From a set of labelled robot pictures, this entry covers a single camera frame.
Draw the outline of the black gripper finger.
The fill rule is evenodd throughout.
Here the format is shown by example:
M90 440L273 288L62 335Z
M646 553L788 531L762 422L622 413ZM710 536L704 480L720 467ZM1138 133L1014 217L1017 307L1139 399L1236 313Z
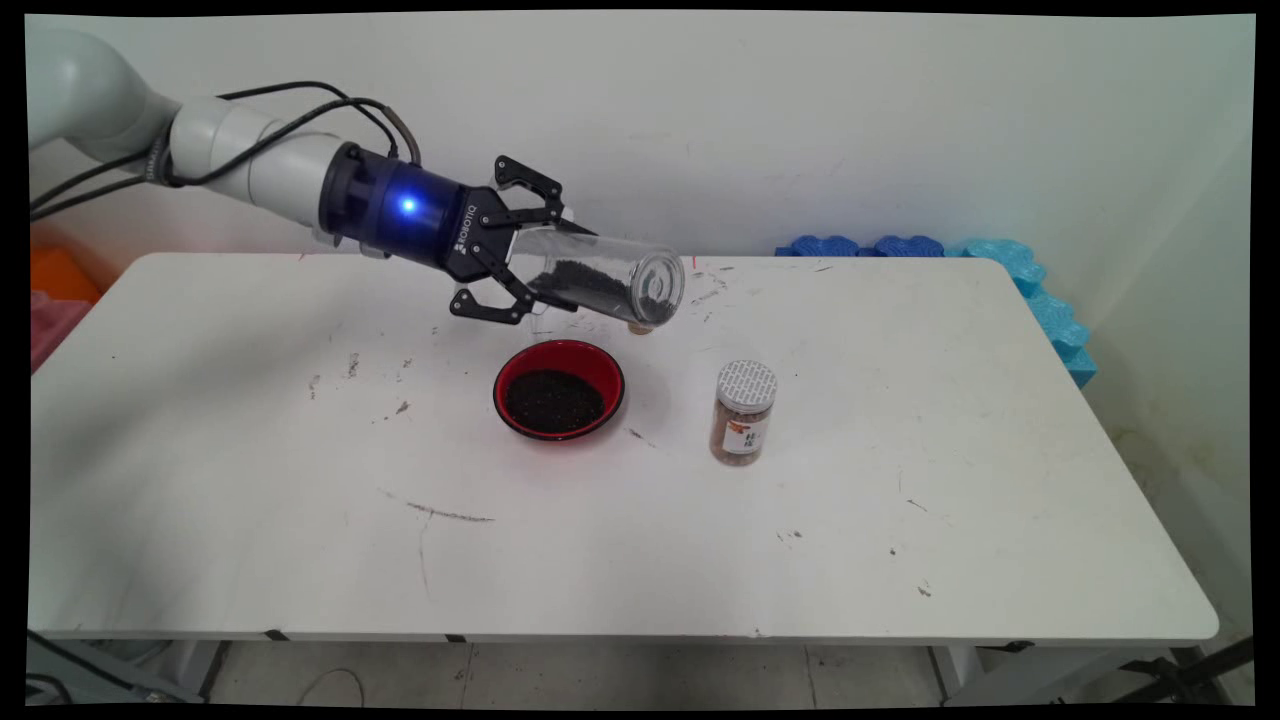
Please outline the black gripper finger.
M562 183L513 158L499 155L494 160L489 190L495 196L488 209L489 237L509 238L517 231L541 227L571 234L596 236L594 231L571 219L571 213L564 205ZM539 199L541 205L512 208L502 197L502 192L507 190L527 191Z
M550 309L567 313L579 310L577 304L535 290L521 281L503 256L495 256L489 250L468 250L467 259L475 261L481 270L476 279L456 286L448 302L449 313L454 316L517 325L525 316L540 315Z

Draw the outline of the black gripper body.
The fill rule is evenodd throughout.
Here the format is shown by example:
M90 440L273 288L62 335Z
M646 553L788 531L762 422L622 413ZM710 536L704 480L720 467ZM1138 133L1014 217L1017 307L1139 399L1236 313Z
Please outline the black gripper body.
M343 143L326 169L317 205L325 234L361 243L376 256L394 256L476 279L481 268L468 250L509 256L511 237L493 238L483 219L495 199L488 187L460 184L408 161Z

